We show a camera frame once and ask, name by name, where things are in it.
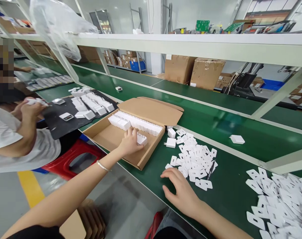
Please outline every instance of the silver bracelet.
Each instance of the silver bracelet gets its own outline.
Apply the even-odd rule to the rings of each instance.
[[[105,171],[112,172],[112,170],[109,170],[109,169],[107,169],[106,167],[104,167],[98,160],[97,160],[97,164],[98,164],[101,168],[103,168]]]

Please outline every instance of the black sleeve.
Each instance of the black sleeve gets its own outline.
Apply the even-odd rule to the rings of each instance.
[[[183,233],[177,230],[175,227],[165,227],[158,231],[154,239],[187,239]]]
[[[42,227],[39,225],[25,228],[7,239],[65,239],[59,233],[59,227]]]

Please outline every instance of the window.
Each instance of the window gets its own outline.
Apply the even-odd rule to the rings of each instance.
[[[284,21],[298,0],[253,0],[245,19],[256,20],[255,25],[271,25]]]

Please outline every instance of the pen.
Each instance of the pen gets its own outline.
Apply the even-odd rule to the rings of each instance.
[[[211,173],[213,172],[213,169],[214,169],[215,162],[216,162],[216,160],[214,160],[213,165],[210,168],[210,172],[208,173],[206,180],[210,179]]]

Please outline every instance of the gray floor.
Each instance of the gray floor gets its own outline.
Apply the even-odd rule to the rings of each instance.
[[[82,157],[74,167],[83,170],[90,157]],[[54,174],[34,173],[45,196],[66,181]],[[157,211],[166,205],[116,164],[90,193],[107,225],[106,239],[144,238]],[[17,173],[0,174],[0,237],[29,210]]]

